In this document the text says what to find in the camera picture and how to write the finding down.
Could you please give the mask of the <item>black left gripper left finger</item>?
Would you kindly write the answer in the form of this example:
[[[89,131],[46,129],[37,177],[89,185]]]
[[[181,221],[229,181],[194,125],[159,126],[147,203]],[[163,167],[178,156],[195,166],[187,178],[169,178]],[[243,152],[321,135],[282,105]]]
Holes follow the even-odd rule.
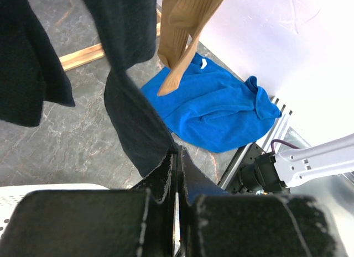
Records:
[[[176,155],[129,190],[84,190],[22,203],[2,256],[172,256]]]

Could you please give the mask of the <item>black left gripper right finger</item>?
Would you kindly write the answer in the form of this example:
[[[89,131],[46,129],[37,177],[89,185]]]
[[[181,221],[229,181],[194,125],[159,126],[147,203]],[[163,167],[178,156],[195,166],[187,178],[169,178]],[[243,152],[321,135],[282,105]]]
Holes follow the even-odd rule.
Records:
[[[178,153],[185,256],[346,256],[330,211],[300,195],[232,195]]]

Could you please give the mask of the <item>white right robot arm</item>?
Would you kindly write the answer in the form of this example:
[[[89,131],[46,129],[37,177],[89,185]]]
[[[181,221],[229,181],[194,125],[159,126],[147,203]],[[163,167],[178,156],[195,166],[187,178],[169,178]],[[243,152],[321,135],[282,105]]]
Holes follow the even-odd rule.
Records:
[[[352,171],[353,134],[309,148],[260,155],[237,173],[237,191],[289,193],[311,180]]]

